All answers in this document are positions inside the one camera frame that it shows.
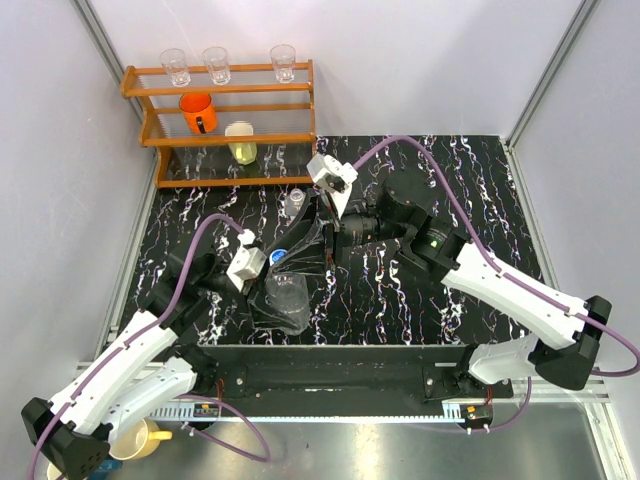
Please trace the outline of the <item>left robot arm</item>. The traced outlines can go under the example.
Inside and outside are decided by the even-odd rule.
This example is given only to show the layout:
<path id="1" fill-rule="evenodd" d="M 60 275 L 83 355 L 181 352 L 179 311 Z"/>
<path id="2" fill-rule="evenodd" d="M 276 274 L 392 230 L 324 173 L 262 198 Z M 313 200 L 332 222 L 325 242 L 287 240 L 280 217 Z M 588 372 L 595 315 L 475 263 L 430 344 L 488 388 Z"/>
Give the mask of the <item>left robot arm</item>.
<path id="1" fill-rule="evenodd" d="M 51 399 L 32 398 L 21 416 L 37 454 L 68 479 L 84 479 L 115 452 L 115 443 L 138 421 L 181 396 L 211 401 L 216 394 L 240 398 L 246 365 L 218 360 L 179 339 L 209 308 L 209 292 L 237 294 L 256 317 L 292 322 L 265 300 L 264 280 L 283 249 L 269 255 L 242 247 L 230 263 L 208 248 L 184 246 L 140 311 L 113 343 L 71 384 Z"/>

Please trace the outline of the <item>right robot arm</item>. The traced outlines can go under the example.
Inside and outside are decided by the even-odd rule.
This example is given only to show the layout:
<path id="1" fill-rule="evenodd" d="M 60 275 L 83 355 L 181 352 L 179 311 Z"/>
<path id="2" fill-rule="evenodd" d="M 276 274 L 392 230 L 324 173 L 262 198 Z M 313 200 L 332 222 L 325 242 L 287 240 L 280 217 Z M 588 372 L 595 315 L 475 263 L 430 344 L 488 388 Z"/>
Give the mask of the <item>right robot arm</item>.
<path id="1" fill-rule="evenodd" d="M 435 199 L 414 174 L 387 178 L 372 204 L 350 201 L 337 212 L 332 194 L 308 192 L 289 229 L 268 250 L 275 272 L 321 274 L 344 250 L 391 239 L 395 259 L 431 284 L 471 295 L 529 329 L 529 335 L 464 351 L 454 384 L 476 396 L 503 379 L 538 375 L 578 391 L 594 373 L 611 304 L 563 294 L 491 255 L 473 232 L 433 212 Z"/>

